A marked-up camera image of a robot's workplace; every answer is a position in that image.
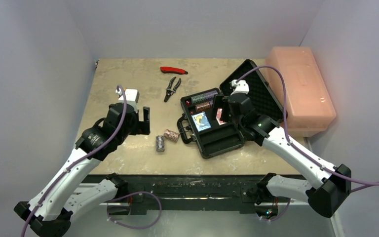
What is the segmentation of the orange blue chip stack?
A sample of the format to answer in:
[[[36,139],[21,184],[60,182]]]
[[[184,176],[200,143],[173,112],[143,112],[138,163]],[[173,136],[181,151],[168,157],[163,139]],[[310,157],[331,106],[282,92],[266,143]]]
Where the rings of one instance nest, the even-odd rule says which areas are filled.
[[[164,152],[165,151],[165,140],[164,136],[158,135],[155,138],[155,148],[157,152]]]
[[[177,143],[178,140],[179,140],[179,138],[180,138],[180,134],[179,134],[179,133],[177,133],[177,132],[175,132],[175,131],[172,131],[172,130],[169,130],[169,129],[166,129],[166,130],[164,131],[163,136],[164,136],[166,139],[168,139],[168,140],[170,140],[170,141],[172,141],[172,142],[174,142],[174,143]]]

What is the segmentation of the black poker set case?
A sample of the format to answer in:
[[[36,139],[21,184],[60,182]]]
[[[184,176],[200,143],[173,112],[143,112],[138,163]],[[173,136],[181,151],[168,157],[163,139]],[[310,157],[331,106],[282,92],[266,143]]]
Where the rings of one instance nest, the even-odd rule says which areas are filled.
[[[191,118],[190,111],[194,111],[194,115],[201,113],[195,110],[197,104],[186,105],[186,101],[191,102],[191,97],[205,94],[209,91],[217,91],[217,95],[231,96],[233,89],[231,88],[232,80],[245,80],[249,85],[250,98],[254,108],[261,115],[267,115],[276,122],[283,121],[283,106],[277,100],[277,97],[271,90],[268,82],[266,82],[262,73],[256,68],[254,61],[246,59],[226,80],[224,80],[219,88],[212,88],[193,95],[185,96],[180,99],[183,108],[183,114],[177,121],[177,128],[180,138],[185,144],[195,142],[200,150],[203,158],[211,158],[222,153],[240,148],[246,140],[237,127],[230,122],[218,125],[216,119],[212,115],[211,108],[203,111],[211,124],[211,128],[198,132]]]

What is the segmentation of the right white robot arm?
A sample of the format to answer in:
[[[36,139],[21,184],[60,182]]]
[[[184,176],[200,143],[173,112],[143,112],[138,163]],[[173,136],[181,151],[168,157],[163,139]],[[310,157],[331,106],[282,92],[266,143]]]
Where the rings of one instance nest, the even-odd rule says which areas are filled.
[[[246,141],[277,154],[305,178],[302,181],[270,173],[258,183],[260,199],[300,200],[319,215],[330,218],[351,194],[352,172],[348,166],[336,166],[293,140],[278,122],[257,112],[246,94],[217,95],[213,100],[213,115],[218,108],[222,109],[221,120],[233,123]]]

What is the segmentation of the red playing card deck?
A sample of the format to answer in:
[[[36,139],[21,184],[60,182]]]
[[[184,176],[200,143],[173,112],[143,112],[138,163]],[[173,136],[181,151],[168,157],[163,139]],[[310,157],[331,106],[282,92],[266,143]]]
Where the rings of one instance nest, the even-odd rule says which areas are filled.
[[[220,126],[223,125],[223,124],[226,124],[225,121],[221,120],[222,111],[223,111],[222,108],[218,108],[217,109],[217,113],[216,113],[216,121],[217,121],[218,125],[220,125]]]

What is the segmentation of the brown 100 chip stack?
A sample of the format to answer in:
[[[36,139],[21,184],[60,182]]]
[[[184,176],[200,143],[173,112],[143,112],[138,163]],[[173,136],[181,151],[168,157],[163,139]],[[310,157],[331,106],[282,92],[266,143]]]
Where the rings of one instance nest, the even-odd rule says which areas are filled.
[[[205,110],[211,108],[211,106],[212,106],[212,103],[211,103],[210,101],[208,101],[208,102],[203,102],[203,103],[197,104],[197,105],[195,106],[195,110],[196,110],[197,112],[202,112],[202,111],[205,111]]]

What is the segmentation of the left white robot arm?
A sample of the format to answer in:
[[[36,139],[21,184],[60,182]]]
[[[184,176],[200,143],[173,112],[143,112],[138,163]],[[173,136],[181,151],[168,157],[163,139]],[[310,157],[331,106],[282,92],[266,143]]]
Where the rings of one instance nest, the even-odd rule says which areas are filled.
[[[116,173],[106,176],[99,184],[74,196],[74,191],[84,178],[114,152],[129,135],[150,133],[150,108],[143,108],[142,121],[139,112],[131,105],[109,105],[105,118],[85,130],[76,142],[71,155],[46,185],[30,201],[20,201],[14,211],[25,224],[24,236],[30,227],[40,237],[61,237],[80,216],[97,205],[114,200],[121,202],[130,195],[128,182]]]

